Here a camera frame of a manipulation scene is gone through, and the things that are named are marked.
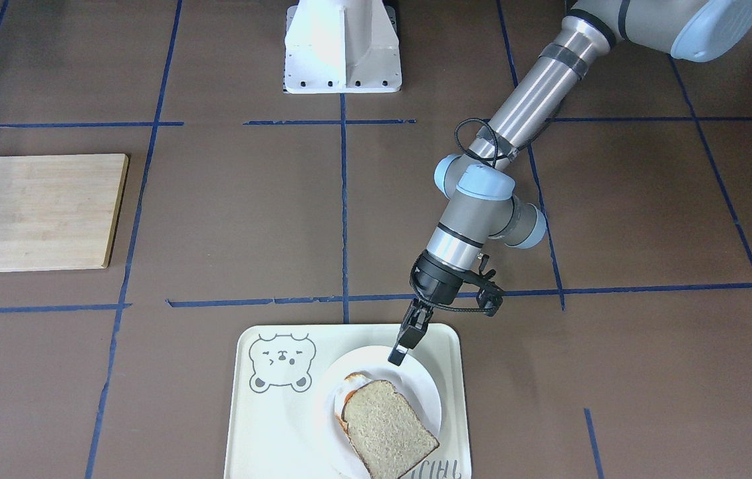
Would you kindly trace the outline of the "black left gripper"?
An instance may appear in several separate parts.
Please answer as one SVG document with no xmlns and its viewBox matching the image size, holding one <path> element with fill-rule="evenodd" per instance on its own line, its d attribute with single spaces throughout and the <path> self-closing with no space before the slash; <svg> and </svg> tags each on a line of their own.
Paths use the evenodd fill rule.
<svg viewBox="0 0 752 479">
<path fill-rule="evenodd" d="M 456 310 L 451 304 L 461 286 L 473 284 L 476 273 L 454 269 L 433 257 L 426 249 L 410 271 L 410 285 L 415 298 L 406 310 L 400 325 L 396 343 L 388 361 L 399 367 L 412 349 L 425 337 L 433 315 L 433 309 Z"/>
</svg>

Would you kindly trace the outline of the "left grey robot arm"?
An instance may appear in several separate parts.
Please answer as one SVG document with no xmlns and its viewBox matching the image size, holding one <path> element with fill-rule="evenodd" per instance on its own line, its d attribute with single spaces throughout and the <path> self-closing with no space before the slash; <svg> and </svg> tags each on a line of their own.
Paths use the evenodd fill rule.
<svg viewBox="0 0 752 479">
<path fill-rule="evenodd" d="M 483 248 L 489 241 L 527 249 L 546 234 L 534 204 L 516 197 L 505 170 L 543 132 L 598 58 L 631 42 L 692 63 L 724 55 L 752 28 L 752 1 L 577 1 L 491 119 L 460 154 L 443 158 L 434 182 L 448 204 L 410 269 L 410 302 L 388 361 L 400 366 L 421 342 L 436 309 L 451 311 L 464 285 L 478 288 L 474 311 L 492 316 L 503 302 Z"/>
</svg>

